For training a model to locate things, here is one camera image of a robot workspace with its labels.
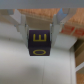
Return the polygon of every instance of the cube top face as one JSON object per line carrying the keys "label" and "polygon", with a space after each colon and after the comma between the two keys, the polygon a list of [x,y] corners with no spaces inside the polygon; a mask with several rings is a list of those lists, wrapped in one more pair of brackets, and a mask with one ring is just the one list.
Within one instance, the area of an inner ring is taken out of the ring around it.
{"label": "cube top face", "polygon": [[50,47],[50,30],[29,30],[28,47]]}
{"label": "cube top face", "polygon": [[30,56],[49,56],[50,30],[29,30],[28,48]]}

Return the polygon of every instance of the cube front face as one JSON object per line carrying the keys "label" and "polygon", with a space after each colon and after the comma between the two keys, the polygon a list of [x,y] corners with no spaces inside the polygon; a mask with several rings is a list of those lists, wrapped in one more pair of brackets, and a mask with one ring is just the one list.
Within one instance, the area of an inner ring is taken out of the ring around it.
{"label": "cube front face", "polygon": [[49,56],[50,30],[29,30],[28,48],[30,56]]}

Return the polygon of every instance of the black cube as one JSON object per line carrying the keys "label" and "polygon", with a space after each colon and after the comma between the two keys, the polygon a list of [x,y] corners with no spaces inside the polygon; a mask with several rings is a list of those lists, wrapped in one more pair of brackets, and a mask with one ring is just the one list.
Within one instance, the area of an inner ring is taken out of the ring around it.
{"label": "black cube", "polygon": [[49,56],[50,30],[29,30],[28,48],[30,56]]}

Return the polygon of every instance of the yellow letter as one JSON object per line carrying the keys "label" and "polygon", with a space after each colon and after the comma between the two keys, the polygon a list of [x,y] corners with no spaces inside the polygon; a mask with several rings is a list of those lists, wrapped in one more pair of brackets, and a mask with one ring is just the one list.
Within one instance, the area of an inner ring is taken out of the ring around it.
{"label": "yellow letter", "polygon": [[[43,53],[42,54],[37,54],[36,51],[43,51]],[[44,54],[46,54],[46,51],[45,50],[34,50],[33,54],[35,54],[35,55],[44,55]]]}
{"label": "yellow letter", "polygon": [[46,34],[44,34],[44,40],[41,40],[41,35],[39,35],[39,40],[36,40],[35,39],[35,37],[36,37],[36,35],[35,34],[33,34],[33,41],[35,41],[35,42],[41,42],[41,41],[46,41],[46,38],[47,38],[47,36],[46,36]]}

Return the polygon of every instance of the wooden floor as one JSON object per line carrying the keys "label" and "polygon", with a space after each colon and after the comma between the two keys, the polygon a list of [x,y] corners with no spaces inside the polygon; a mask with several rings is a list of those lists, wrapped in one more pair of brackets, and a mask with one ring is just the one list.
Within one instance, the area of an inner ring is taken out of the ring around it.
{"label": "wooden floor", "polygon": [[84,84],[84,74],[76,74],[77,84]]}

